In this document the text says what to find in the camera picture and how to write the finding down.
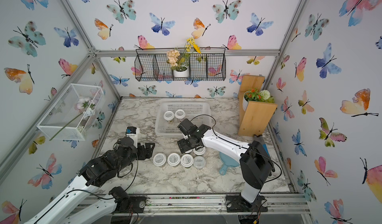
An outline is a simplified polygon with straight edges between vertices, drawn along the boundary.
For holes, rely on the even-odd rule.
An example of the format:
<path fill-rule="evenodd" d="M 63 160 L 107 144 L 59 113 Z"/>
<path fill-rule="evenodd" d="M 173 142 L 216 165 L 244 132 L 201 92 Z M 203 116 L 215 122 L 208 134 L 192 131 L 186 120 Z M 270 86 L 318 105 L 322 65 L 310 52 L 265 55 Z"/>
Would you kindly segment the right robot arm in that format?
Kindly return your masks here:
<path fill-rule="evenodd" d="M 242 142 L 222 135 L 210 126 L 202 124 L 197 127 L 188 119 L 180 122 L 178 129 L 184 137 L 177 141 L 182 154 L 194 148 L 207 147 L 240 164 L 245 181 L 241 197 L 248 203 L 256 200 L 268 177 L 275 171 L 275 165 L 264 148 L 262 136 L 254 138 L 252 143 Z"/>

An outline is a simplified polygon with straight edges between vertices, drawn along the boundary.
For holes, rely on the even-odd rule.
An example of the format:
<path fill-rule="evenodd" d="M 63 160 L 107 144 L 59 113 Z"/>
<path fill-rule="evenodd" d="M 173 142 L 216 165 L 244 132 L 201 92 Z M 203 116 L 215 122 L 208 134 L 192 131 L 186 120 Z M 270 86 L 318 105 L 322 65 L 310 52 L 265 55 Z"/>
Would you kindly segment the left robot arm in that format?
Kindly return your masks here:
<path fill-rule="evenodd" d="M 127 189 L 120 186 L 112 188 L 105 197 L 97 195 L 99 201 L 74 215 L 70 213 L 88 196 L 94 196 L 98 188 L 118 176 L 121 170 L 132 165 L 134 161 L 150 159 L 154 148 L 154 143 L 141 145 L 135 143 L 130 137 L 120 138 L 112 150 L 90 160 L 72 183 L 28 223 L 90 224 L 115 211 L 135 214 L 132 198 L 127 194 Z"/>

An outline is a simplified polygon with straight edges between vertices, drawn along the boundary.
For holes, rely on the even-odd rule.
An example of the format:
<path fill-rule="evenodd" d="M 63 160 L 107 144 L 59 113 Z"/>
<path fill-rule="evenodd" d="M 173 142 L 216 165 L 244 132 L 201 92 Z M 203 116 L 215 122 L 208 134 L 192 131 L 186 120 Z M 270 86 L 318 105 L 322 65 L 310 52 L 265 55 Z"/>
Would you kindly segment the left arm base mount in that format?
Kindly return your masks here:
<path fill-rule="evenodd" d="M 116 208 L 113 213 L 138 213 L 142 214 L 146 206 L 147 197 L 145 196 L 126 196 L 116 199 Z"/>

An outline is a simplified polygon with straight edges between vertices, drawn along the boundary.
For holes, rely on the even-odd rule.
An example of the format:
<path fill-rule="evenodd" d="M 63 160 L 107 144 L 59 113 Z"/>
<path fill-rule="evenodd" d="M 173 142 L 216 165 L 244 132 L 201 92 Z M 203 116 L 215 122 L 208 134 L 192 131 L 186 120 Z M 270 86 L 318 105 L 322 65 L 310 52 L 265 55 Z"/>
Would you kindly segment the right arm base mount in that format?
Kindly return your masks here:
<path fill-rule="evenodd" d="M 265 197 L 260 195 L 252 203 L 246 201 L 240 194 L 225 197 L 225 205 L 229 213 L 267 212 L 266 201 Z"/>

